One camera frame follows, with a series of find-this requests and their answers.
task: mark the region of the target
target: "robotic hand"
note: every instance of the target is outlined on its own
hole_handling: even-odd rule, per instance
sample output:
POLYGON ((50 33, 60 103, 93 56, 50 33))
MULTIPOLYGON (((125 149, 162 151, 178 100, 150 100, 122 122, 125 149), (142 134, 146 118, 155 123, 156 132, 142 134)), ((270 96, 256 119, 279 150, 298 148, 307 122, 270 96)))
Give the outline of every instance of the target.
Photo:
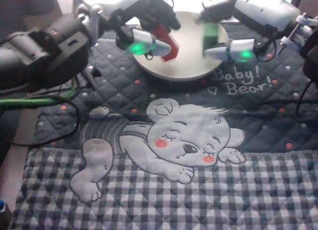
POLYGON ((42 30, 17 32, 0 43, 0 89, 27 85, 34 92, 66 83, 88 62, 89 48, 108 30, 117 33, 119 48, 136 55, 151 52, 165 56, 171 46, 149 31, 164 26, 179 29, 180 23, 164 0, 123 0, 114 5, 89 5, 73 0, 73 13, 62 16, 42 30), (140 19, 143 29, 125 23, 140 19))
POLYGON ((310 28, 318 26, 318 20, 309 19, 305 13, 301 15, 299 9, 285 0, 276 0, 271 4, 262 4, 261 0, 227 0, 205 7, 197 22, 220 22, 232 16, 261 37, 257 40, 220 43, 215 48, 206 50, 207 56, 223 61, 263 61, 259 57, 266 54, 270 44, 274 44, 276 54, 275 41, 282 39, 278 55, 286 47, 298 52, 305 59, 304 73, 310 79, 318 80, 318 29, 313 31, 310 28))

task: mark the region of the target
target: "quilted mat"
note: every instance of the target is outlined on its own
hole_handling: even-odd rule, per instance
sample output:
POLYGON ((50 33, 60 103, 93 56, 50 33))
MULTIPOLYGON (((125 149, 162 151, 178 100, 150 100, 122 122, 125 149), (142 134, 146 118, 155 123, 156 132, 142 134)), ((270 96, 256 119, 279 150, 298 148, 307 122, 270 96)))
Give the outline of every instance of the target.
MULTIPOLYGON (((87 68, 101 77, 75 99, 80 130, 29 150, 11 229, 318 229, 318 109, 295 118, 308 82, 297 54, 177 83, 148 75, 114 37, 92 48, 87 68)), ((43 108, 34 141, 75 122, 71 106, 43 108)))

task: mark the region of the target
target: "dark gray quilted fabric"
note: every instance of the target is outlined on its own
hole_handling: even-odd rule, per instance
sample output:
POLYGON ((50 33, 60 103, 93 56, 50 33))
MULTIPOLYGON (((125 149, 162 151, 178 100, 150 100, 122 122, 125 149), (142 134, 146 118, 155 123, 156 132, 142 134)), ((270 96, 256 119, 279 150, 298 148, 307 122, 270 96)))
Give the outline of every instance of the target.
MULTIPOLYGON (((240 24, 223 26, 230 38, 256 36, 240 24)), ((79 131, 29 151, 13 229, 318 229, 317 106, 302 105, 297 120, 296 105, 284 103, 297 100, 307 83, 300 57, 286 50, 268 63, 227 62, 217 74, 174 83, 145 73, 113 38, 106 33, 92 49, 89 63, 102 77, 96 78, 96 91, 83 89, 75 100, 81 128, 89 111, 100 105, 130 122, 152 122, 146 109, 160 98, 225 108, 229 126, 245 131, 238 150, 246 162, 194 168, 191 182, 181 184, 141 171, 125 154, 116 155, 98 183, 101 199, 83 204, 69 188, 72 176, 85 166, 79 131)), ((312 86, 305 99, 317 93, 312 86)), ((75 120, 71 107, 43 108, 35 141, 69 132, 75 120)))

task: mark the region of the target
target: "bear tail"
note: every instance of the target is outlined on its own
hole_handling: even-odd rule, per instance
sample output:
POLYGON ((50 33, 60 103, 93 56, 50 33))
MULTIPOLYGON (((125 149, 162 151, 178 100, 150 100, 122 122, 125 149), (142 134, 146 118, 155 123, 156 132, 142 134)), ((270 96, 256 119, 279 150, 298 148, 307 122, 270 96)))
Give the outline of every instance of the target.
POLYGON ((108 113, 109 109, 107 107, 98 106, 90 111, 89 117, 91 119, 102 119, 105 118, 108 113))

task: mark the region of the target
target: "sleeping bear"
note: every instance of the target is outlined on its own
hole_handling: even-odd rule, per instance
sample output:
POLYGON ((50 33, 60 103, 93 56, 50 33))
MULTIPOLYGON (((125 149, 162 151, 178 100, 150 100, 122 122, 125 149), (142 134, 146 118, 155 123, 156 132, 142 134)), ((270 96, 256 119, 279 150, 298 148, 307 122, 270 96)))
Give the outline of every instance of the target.
POLYGON ((81 131, 85 168, 70 180, 70 188, 82 203, 101 197, 99 181, 111 170, 115 154, 125 153, 141 170, 169 181, 190 183, 194 167, 210 167, 217 161, 245 162, 235 147, 244 131, 230 128, 224 109, 192 104, 179 105, 170 98, 151 102, 147 115, 154 123, 129 122, 105 107, 90 112, 81 131))

